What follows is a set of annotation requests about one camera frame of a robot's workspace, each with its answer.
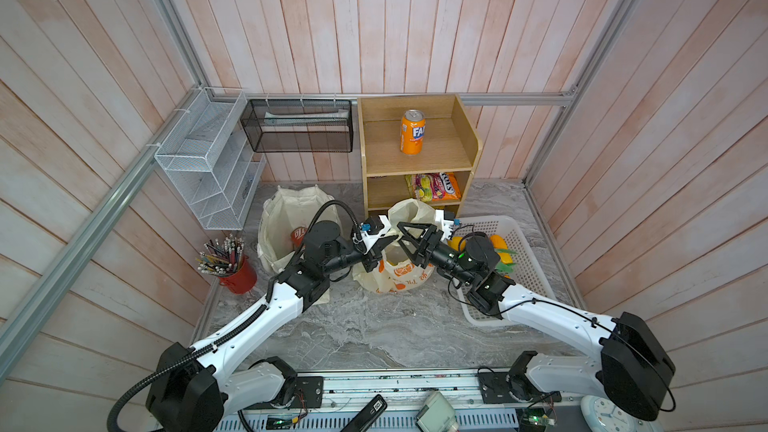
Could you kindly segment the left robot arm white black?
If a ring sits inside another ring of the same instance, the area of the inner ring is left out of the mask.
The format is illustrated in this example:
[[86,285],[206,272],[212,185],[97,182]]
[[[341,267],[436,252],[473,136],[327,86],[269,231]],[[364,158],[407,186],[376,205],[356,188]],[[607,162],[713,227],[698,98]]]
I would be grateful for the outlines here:
[[148,392],[147,410],[163,431],[213,431],[230,411],[255,403],[255,390],[264,392],[266,402],[280,395],[291,380],[284,362],[267,359],[248,373],[238,372],[238,366],[276,330],[315,304],[329,289],[333,273],[357,264],[366,271],[375,269],[383,250],[396,239],[384,215],[354,220],[349,237],[343,237],[339,224],[322,217],[333,204],[320,206],[301,244],[269,280],[261,299],[193,345],[167,348],[156,371],[113,405],[107,429],[120,430],[120,413],[142,390]]

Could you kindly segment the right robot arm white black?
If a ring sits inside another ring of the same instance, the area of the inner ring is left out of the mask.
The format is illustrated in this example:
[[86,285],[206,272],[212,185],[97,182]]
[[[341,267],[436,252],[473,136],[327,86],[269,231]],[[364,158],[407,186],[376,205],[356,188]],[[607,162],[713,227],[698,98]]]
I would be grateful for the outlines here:
[[615,318],[550,300],[495,269],[500,261],[487,236],[469,234],[463,250],[450,247],[433,224],[401,222],[399,244],[416,265],[433,265],[459,301],[494,320],[522,324],[578,350],[574,357],[525,351],[507,372],[511,395],[535,402],[547,394],[603,397],[644,421],[664,412],[676,367],[646,322],[624,312]]

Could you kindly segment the red cola can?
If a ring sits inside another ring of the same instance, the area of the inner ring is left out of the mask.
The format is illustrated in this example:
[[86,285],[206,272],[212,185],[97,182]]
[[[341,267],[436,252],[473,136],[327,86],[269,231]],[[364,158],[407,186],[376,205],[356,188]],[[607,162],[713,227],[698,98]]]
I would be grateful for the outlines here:
[[290,241],[294,251],[301,247],[306,233],[307,228],[304,226],[297,227],[290,233]]

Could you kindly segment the yellow plastic grocery bag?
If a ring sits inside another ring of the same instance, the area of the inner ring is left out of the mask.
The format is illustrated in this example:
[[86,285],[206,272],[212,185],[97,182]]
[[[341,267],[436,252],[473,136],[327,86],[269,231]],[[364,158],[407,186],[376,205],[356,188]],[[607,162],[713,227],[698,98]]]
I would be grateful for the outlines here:
[[[392,226],[390,235],[399,232],[400,222],[434,224],[435,209],[416,199],[407,199],[396,203],[387,212]],[[382,259],[371,271],[366,272],[361,264],[353,267],[353,279],[364,289],[375,293],[395,293],[420,287],[433,274],[431,264],[421,267],[415,265],[403,249],[394,241],[382,253]]]

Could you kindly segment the floral canvas tote bag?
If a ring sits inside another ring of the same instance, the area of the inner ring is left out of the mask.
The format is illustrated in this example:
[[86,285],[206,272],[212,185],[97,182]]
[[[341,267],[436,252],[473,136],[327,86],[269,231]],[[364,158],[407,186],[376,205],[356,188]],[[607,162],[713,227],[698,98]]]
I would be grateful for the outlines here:
[[334,197],[317,185],[300,190],[278,187],[263,204],[256,242],[257,256],[269,275],[277,275],[294,254],[291,234],[308,228],[318,209]]

